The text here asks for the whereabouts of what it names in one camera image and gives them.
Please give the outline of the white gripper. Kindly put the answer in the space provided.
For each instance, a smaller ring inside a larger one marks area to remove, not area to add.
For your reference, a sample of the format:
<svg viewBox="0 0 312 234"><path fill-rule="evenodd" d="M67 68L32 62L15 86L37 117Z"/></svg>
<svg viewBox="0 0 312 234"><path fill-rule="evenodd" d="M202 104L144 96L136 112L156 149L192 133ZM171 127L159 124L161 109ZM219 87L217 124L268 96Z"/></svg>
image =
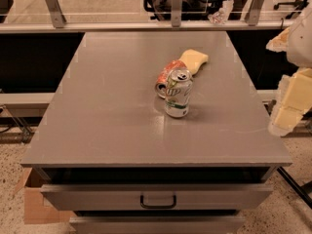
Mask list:
<svg viewBox="0 0 312 234"><path fill-rule="evenodd" d="M304 8L291 27L271 39L266 49L287 51L288 62L301 67L292 76L283 75L276 93L268 131L284 137L296 127L312 108L312 7Z"/></svg>

